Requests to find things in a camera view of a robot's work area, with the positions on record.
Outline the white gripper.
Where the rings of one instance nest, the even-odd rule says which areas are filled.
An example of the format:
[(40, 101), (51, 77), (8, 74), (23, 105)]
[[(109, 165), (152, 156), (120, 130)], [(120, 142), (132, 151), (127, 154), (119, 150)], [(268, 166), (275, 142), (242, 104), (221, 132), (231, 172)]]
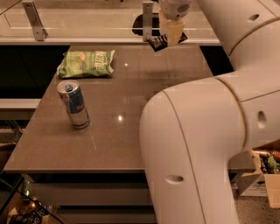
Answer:
[(158, 0), (160, 11), (159, 32), (161, 35), (167, 35), (168, 46), (175, 46), (183, 33), (185, 23), (178, 20), (187, 15), (191, 9), (193, 0)]

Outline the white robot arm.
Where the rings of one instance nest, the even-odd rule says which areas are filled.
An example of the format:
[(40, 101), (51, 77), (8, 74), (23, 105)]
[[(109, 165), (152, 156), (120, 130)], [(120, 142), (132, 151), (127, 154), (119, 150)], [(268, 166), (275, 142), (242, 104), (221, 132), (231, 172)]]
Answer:
[(143, 164), (158, 224), (239, 224), (229, 161), (280, 137), (280, 2), (197, 2), (234, 70), (148, 101)]

